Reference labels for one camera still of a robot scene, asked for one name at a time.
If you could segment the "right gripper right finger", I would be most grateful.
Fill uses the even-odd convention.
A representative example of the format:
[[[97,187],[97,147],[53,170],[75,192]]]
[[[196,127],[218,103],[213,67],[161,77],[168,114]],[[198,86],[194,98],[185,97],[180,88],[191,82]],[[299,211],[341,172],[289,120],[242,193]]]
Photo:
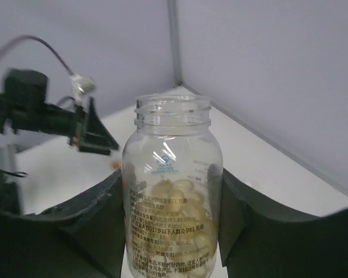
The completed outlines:
[[[348,277],[348,208],[307,214],[224,171],[219,249],[229,277]]]

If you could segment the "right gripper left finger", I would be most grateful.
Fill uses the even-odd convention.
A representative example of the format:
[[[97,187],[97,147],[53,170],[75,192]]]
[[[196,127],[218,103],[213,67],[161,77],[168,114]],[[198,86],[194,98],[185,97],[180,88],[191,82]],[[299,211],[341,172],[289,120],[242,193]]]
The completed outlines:
[[[120,277],[125,229],[121,172],[39,214],[0,204],[0,277]]]

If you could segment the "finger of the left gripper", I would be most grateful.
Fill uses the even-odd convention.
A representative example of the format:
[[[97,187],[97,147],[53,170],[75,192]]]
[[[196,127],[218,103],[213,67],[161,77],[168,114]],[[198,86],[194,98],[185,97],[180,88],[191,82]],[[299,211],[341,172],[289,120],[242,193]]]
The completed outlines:
[[[84,140],[80,140],[78,143],[78,151],[84,153],[94,153],[98,155],[110,156],[111,150],[108,147],[88,143]]]
[[[95,99],[93,97],[89,98],[86,117],[86,142],[108,147],[111,151],[119,150],[119,144],[96,113]]]

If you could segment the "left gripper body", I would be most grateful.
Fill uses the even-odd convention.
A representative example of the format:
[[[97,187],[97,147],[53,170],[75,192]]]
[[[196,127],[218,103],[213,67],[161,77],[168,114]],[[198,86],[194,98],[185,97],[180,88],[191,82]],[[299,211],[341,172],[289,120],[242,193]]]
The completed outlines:
[[[75,105],[75,110],[72,113],[71,124],[68,131],[68,144],[71,147],[79,149],[81,134],[85,121],[85,109],[81,105]]]

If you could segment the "clear pill bottle yellow capsules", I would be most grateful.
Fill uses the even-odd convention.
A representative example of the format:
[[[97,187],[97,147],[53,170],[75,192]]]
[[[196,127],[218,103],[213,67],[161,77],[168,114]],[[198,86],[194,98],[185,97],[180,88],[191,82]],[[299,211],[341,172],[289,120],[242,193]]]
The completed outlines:
[[[121,168],[133,277],[209,277],[215,268],[223,155],[210,110],[195,95],[137,99]]]

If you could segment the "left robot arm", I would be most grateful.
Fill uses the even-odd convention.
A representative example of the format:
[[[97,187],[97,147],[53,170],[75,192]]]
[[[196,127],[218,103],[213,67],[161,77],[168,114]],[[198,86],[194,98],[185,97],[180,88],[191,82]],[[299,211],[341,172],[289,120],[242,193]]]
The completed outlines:
[[[68,138],[68,144],[80,152],[110,155],[119,144],[102,124],[95,110],[95,99],[88,106],[74,99],[74,108],[66,110],[47,103],[48,77],[28,69],[10,69],[0,92],[0,134],[5,125],[13,133],[33,131]]]

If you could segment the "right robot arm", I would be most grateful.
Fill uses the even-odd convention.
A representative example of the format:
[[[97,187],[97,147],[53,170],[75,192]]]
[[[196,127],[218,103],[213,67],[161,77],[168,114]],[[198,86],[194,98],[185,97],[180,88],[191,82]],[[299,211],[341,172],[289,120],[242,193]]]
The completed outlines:
[[[19,211],[19,187],[0,170],[0,277],[120,277],[120,172],[38,215]],[[348,208],[306,214],[224,171],[219,247],[229,277],[348,277]]]

